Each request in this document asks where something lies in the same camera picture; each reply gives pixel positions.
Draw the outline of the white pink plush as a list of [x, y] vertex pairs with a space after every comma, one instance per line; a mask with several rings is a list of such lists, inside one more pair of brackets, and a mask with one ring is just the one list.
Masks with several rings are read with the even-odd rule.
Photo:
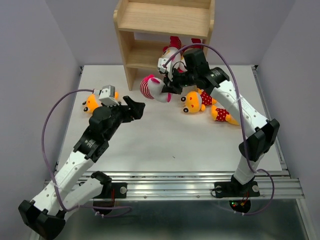
[[187, 66], [186, 61], [185, 61], [185, 53], [193, 50], [193, 49], [203, 49], [203, 47], [199, 44], [202, 44], [202, 40], [199, 38], [192, 38], [191, 39], [191, 43], [194, 44], [193, 46], [186, 48], [185, 50], [183, 50], [181, 52], [181, 66], [183, 66], [184, 68]]
[[171, 93], [162, 92], [163, 87], [165, 87], [165, 83], [153, 74], [150, 74], [141, 81], [139, 90], [147, 99], [156, 100], [161, 103], [169, 103], [172, 98]]
[[[169, 59], [173, 54], [177, 53], [182, 47], [182, 42], [178, 36], [170, 36], [169, 45], [165, 46], [162, 51], [162, 58]], [[179, 52], [171, 61], [175, 69], [181, 66], [182, 54]]]

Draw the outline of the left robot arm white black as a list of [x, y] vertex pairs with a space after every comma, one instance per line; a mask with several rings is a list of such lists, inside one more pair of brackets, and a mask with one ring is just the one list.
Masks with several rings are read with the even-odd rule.
[[23, 200], [18, 211], [25, 225], [46, 240], [55, 239], [67, 219], [94, 197], [112, 194], [112, 179], [94, 172], [77, 189], [79, 178], [95, 164], [109, 147], [109, 140], [122, 123], [142, 118], [145, 103], [124, 96], [125, 104], [103, 105], [89, 118], [89, 125], [75, 144], [67, 161], [45, 188], [32, 200]]

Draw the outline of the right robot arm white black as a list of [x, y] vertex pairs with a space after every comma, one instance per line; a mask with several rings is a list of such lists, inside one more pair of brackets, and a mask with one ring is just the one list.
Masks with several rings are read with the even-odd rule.
[[157, 69], [164, 75], [162, 92], [180, 94], [184, 87], [196, 86], [217, 100], [240, 124], [242, 143], [238, 146], [240, 160], [230, 181], [216, 182], [212, 195], [216, 198], [237, 198], [249, 194], [258, 197], [253, 190], [256, 172], [261, 159], [275, 143], [280, 124], [260, 114], [239, 92], [233, 71], [226, 73], [220, 67], [211, 68], [204, 51], [193, 48], [184, 53], [186, 71], [175, 69], [173, 58], [158, 59]]

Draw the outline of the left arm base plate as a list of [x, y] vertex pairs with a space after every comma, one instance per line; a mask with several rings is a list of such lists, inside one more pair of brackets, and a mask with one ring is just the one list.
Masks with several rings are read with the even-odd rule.
[[125, 199], [127, 197], [128, 184], [126, 182], [112, 182], [102, 188], [98, 199]]

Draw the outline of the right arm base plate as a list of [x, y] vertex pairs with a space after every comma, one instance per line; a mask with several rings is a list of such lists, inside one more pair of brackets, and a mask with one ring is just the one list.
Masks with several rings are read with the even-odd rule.
[[241, 198], [241, 197], [259, 197], [260, 189], [256, 181], [251, 181], [245, 185], [232, 181], [215, 182], [211, 190], [211, 195], [215, 198]]

